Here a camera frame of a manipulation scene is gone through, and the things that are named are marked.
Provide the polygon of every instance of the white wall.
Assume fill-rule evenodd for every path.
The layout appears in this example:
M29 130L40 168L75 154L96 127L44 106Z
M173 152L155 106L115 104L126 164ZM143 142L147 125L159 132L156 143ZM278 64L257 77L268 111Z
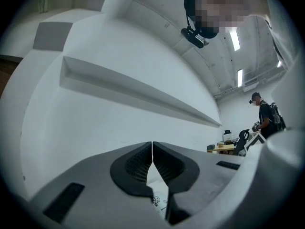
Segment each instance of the white wall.
M44 136L48 112L60 85L63 57L59 56L41 77L27 105L20 137L21 168L31 198L45 183Z
M0 98L0 171L9 189L25 199L28 198L28 191L20 156L24 116L38 82L59 55L59 52L32 50L14 71ZM28 155L34 156L34 160L28 162L39 162L39 154Z
M219 100L218 106L221 114L222 130L230 130L234 138L239 137L239 133L245 129L250 129L255 122L259 121L259 106L249 104L252 94L259 92L261 97L271 104L273 101L271 92L276 87L278 81L257 87L251 91L238 93L227 96Z
M0 55L24 58L33 48L39 23L65 10L32 14L21 21L11 24L0 41Z
M101 34L67 56L142 81L219 120L216 102L191 67L168 46L125 21L105 25ZM109 95L130 98L135 104L113 102ZM139 142L158 140L206 151L221 138L220 128L142 109L143 102L88 81L63 79L46 122L46 181L86 157Z

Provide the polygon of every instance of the white structure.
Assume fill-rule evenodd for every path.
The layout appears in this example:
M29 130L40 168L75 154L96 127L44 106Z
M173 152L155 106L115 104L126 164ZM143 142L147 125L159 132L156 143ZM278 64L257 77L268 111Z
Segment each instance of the white structure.
M0 99L1 171L12 192L28 200L80 160L123 146L155 140L206 151L222 139L202 79L122 17L131 2L36 15L15 40L9 28L0 54L23 58Z
M215 100L242 91L239 69L245 86L285 73L263 20L238 28L236 52L228 33L193 47L185 26L183 0L26 3L0 44L0 55L22 60L0 99L0 170L10 190L29 200L80 160L145 141L206 151L222 140ZM287 85L304 85L303 71L292 72L299 80L282 81L277 99Z

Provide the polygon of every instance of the wooden table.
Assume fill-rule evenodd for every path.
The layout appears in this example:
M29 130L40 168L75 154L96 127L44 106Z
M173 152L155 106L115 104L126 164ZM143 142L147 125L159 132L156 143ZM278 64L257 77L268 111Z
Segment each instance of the wooden table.
M231 151L234 150L234 145L230 144L230 145L224 145L223 147L219 147L217 146L216 148L212 149L212 150L208 150L209 153L212 153L213 151Z

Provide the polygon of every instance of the man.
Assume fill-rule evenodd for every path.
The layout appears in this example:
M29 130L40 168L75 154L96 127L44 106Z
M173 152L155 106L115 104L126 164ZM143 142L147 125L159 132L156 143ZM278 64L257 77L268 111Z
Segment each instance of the man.
M262 136L267 139L269 136L277 132L277 128L274 123L274 116L272 109L260 96L259 93L252 94L252 104L259 106L259 122L258 130L261 130Z
M215 32L238 27L248 16L259 16L269 26L283 67L305 62L302 39L278 0L184 0L184 7L196 25Z

